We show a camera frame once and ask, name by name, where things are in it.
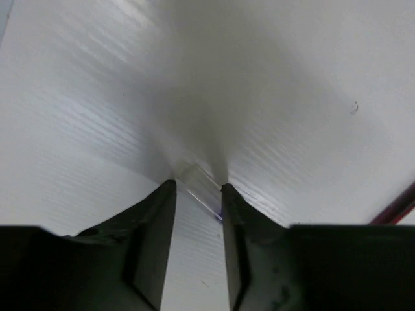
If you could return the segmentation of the purple refill pen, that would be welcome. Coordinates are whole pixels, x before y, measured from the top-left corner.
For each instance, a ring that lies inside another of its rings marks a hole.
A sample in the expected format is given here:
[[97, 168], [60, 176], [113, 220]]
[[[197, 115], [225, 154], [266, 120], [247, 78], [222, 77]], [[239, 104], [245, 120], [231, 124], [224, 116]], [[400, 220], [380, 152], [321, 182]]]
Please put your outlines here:
[[222, 223], [221, 187], [199, 164], [181, 163], [176, 171], [176, 180], [181, 191]]

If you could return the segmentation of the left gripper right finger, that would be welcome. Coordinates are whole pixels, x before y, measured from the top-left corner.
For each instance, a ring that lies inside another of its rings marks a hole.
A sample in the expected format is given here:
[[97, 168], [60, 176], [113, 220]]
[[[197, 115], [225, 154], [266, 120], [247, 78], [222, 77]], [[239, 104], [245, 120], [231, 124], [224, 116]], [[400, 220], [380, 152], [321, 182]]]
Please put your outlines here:
[[222, 187], [231, 310], [413, 310], [414, 228], [283, 227]]

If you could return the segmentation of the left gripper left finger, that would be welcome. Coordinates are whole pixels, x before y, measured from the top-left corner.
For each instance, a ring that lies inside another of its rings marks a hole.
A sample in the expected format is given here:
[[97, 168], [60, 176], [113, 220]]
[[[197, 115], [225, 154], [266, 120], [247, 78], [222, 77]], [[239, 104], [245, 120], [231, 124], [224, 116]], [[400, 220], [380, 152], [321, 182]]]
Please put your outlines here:
[[159, 310], [176, 182], [75, 236], [1, 227], [2, 310]]

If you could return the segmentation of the red pen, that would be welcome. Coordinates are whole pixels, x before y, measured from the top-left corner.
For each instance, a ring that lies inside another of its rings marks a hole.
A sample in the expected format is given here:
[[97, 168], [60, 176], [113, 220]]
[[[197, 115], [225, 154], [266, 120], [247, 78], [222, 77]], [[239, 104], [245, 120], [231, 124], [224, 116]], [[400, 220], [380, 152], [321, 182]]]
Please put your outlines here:
[[414, 209], [415, 183], [407, 187], [395, 200], [386, 206], [370, 225], [396, 225]]

